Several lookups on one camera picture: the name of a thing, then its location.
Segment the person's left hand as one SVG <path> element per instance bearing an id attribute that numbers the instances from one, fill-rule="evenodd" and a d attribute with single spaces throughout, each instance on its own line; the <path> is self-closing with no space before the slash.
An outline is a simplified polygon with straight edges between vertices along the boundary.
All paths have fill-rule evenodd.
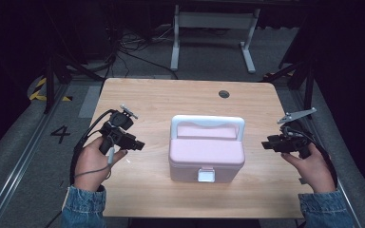
<path id="1" fill-rule="evenodd" d="M 97 191 L 112 166 L 127 154 L 126 150 L 119 150 L 114 153 L 112 161 L 108 161 L 108 157 L 99 150 L 102 142 L 103 138 L 99 137 L 83 148 L 75 166 L 75 188 Z"/>

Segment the person's right hand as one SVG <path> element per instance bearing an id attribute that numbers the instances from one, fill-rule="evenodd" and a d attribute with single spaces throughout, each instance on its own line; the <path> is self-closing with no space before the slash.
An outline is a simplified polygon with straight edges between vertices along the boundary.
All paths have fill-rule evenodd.
<path id="1" fill-rule="evenodd" d="M 311 155 L 306 159 L 282 153 L 282 158 L 292 164 L 315 193 L 335 192 L 336 186 L 327 163 L 313 143 L 308 145 Z"/>

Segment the black metal stand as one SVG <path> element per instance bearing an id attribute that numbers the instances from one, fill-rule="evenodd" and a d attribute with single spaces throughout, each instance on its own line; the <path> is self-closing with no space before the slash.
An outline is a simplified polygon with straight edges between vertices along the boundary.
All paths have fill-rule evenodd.
<path id="1" fill-rule="evenodd" d="M 302 99 L 303 109 L 312 107 L 314 90 L 314 60 L 300 61 L 286 66 L 275 73 L 267 73 L 260 80 L 261 83 L 273 83 L 275 80 L 288 76 L 287 86 L 290 90 L 299 90 L 304 85 Z"/>
<path id="2" fill-rule="evenodd" d="M 55 87 L 54 87 L 54 78 L 57 78 L 60 84 L 69 84 L 72 80 L 70 76 L 69 69 L 67 66 L 71 66 L 82 74 L 86 75 L 88 78 L 93 79 L 94 81 L 102 82 L 104 80 L 103 77 L 100 77 L 90 69 L 85 68 L 81 64 L 70 60 L 68 57 L 62 56 L 59 53 L 52 52 L 46 64 L 46 92 L 47 92 L 47 100 L 46 100 L 46 108 L 45 114 L 48 114 L 55 104 Z"/>

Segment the white metal desk frame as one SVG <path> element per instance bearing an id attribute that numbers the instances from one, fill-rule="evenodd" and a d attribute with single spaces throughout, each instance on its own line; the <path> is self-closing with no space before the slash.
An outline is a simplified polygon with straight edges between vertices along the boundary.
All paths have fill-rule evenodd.
<path id="1" fill-rule="evenodd" d="M 246 40 L 240 42 L 240 50 L 250 74 L 256 72 L 256 68 L 250 53 L 250 44 L 259 20 L 260 9 L 251 13 L 221 13 L 221 12 L 189 12 L 181 11 L 179 5 L 175 6 L 173 33 L 174 41 L 171 54 L 170 69 L 176 71 L 179 68 L 180 57 L 180 28 L 189 29 L 246 29 Z"/>

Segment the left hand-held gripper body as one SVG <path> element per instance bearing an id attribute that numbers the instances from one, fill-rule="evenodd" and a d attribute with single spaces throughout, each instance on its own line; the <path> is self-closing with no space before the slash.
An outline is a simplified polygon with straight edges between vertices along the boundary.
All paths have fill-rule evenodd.
<path id="1" fill-rule="evenodd" d="M 107 151 L 114 145 L 124 149 L 127 145 L 125 134 L 127 129 L 133 125 L 132 118 L 137 119 L 127 107 L 121 105 L 122 112 L 110 109 L 109 120 L 103 124 L 99 132 L 102 134 L 103 142 L 99 150 L 105 155 Z"/>

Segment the grey metal floor rail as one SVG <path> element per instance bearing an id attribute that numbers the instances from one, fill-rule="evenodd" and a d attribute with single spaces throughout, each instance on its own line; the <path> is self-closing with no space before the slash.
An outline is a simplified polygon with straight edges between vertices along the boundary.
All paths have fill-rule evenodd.
<path id="1" fill-rule="evenodd" d="M 50 112 L 33 100 L 0 141 L 0 228 L 59 228 L 67 185 L 67 112 L 82 96 L 62 85 Z"/>

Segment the pink box with white handle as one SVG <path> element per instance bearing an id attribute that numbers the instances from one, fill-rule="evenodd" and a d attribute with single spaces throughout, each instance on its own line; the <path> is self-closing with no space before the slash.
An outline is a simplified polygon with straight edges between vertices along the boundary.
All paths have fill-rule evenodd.
<path id="1" fill-rule="evenodd" d="M 245 164 L 244 127 L 241 117 L 174 116 L 168 153 L 171 179 L 231 182 Z"/>

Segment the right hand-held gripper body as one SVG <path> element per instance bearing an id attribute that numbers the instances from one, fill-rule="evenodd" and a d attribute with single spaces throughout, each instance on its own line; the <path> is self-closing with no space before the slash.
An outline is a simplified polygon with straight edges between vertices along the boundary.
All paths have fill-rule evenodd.
<path id="1" fill-rule="evenodd" d="M 281 124 L 279 128 L 281 135 L 285 143 L 289 144 L 289 148 L 284 150 L 284 153 L 290 153 L 297 151 L 302 159 L 306 159 L 311 155 L 308 150 L 308 145 L 313 139 L 313 134 L 304 126 L 301 118 L 307 117 L 317 110 L 312 107 L 310 109 L 286 112 L 285 115 L 277 121 L 277 124 Z"/>

